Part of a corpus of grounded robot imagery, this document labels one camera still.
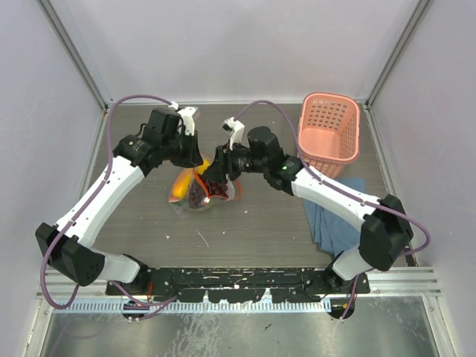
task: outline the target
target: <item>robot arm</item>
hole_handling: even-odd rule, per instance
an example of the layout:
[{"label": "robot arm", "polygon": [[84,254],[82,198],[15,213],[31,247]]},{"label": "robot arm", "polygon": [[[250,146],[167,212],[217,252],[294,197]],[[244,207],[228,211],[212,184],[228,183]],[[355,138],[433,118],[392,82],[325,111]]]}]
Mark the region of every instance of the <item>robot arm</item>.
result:
[{"label": "robot arm", "polygon": [[395,196],[380,199],[360,193],[310,168],[320,179],[317,180],[299,158],[283,153],[276,135],[268,127],[253,128],[248,133],[249,147],[241,144],[242,123],[230,118],[222,127],[231,139],[216,148],[215,159],[204,172],[204,179],[225,182],[237,179],[241,172],[262,173],[274,189],[315,202],[360,231],[360,244],[337,256],[326,270],[326,281],[334,289],[372,268],[387,271],[411,241],[413,232],[407,221],[351,198],[359,197],[362,202],[404,213],[402,203]]},{"label": "robot arm", "polygon": [[[89,188],[84,197],[54,226],[42,223],[36,230],[36,239],[45,254],[58,232],[65,231],[49,265],[81,286],[96,279],[133,283],[146,280],[145,266],[126,255],[108,254],[91,248],[106,220],[132,188],[164,160],[175,166],[196,167],[203,163],[199,153],[193,116],[196,108],[154,109],[149,122],[141,126],[137,135],[127,135],[114,149],[111,175],[106,170]],[[101,191],[74,221],[73,217],[91,199],[100,184]]]}]

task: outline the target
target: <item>basket rim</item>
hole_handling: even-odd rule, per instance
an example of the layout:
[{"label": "basket rim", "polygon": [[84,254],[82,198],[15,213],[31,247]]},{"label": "basket rim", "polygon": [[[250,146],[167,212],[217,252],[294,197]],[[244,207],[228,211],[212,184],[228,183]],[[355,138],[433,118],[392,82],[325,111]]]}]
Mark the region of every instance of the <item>basket rim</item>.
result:
[{"label": "basket rim", "polygon": [[[356,133],[357,134],[356,151],[349,158],[330,158],[330,157],[326,157],[326,156],[314,156],[314,155],[309,154],[300,145],[300,137],[301,137],[301,133],[303,131],[302,123],[303,123],[303,119],[304,119],[303,118],[304,109],[306,108],[306,103],[310,99],[310,97],[315,96],[315,95],[323,95],[323,96],[328,97],[328,98],[345,99],[345,100],[349,101],[349,103],[351,103],[356,108],[357,124],[358,124],[357,128],[356,128],[356,131],[357,131],[357,133]],[[361,116],[360,106],[358,106],[357,102],[354,99],[352,99],[351,97],[348,97],[346,95],[340,95],[340,94],[326,93],[326,92],[323,92],[323,91],[316,91],[316,92],[308,94],[304,98],[303,106],[302,106],[302,109],[300,111],[300,117],[299,117],[299,134],[298,134],[298,138],[297,138],[297,141],[299,143],[299,149],[303,152],[303,154],[305,156],[307,156],[308,158],[311,158],[313,160],[325,161],[326,163],[332,162],[334,164],[351,164],[351,163],[353,163],[355,160],[357,160],[358,154],[360,153],[360,140],[359,140],[359,138],[360,138],[360,116]]]}]

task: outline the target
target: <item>blue towel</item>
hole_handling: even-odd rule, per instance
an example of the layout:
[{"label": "blue towel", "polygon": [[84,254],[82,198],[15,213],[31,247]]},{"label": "blue towel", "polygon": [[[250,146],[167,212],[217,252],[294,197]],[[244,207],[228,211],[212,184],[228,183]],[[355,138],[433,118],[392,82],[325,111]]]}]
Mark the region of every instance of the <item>blue towel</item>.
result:
[{"label": "blue towel", "polygon": [[[342,178],[337,181],[365,193],[365,183],[362,178]],[[360,241],[360,232],[350,223],[323,209],[320,205],[305,199],[304,210],[311,228],[312,238],[322,251],[335,257],[342,251],[351,249]]]}]

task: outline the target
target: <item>black mounting plate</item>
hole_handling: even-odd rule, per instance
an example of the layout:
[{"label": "black mounting plate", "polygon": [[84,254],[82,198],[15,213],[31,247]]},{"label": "black mounting plate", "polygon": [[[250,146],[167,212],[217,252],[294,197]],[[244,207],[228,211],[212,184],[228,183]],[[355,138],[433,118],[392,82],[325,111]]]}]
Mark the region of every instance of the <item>black mounting plate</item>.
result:
[{"label": "black mounting plate", "polygon": [[[151,295],[156,301],[177,295],[183,303],[199,303],[207,292],[211,303],[222,299],[257,302],[270,289],[273,303],[305,303],[319,301],[318,295],[336,293],[319,268],[152,268],[150,274]],[[351,283],[342,286],[339,294],[350,294],[351,288]],[[357,292],[370,292],[366,274],[360,274]],[[109,284],[106,294],[122,295]]]}]

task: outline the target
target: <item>orange basket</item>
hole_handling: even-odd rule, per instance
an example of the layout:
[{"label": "orange basket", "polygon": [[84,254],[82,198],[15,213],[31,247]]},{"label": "orange basket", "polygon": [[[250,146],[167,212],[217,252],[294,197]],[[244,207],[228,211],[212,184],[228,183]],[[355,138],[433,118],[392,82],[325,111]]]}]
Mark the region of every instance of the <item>orange basket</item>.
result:
[{"label": "orange basket", "polygon": [[312,93],[304,99],[299,145],[304,160],[331,179],[358,158],[360,108],[341,95]]}]

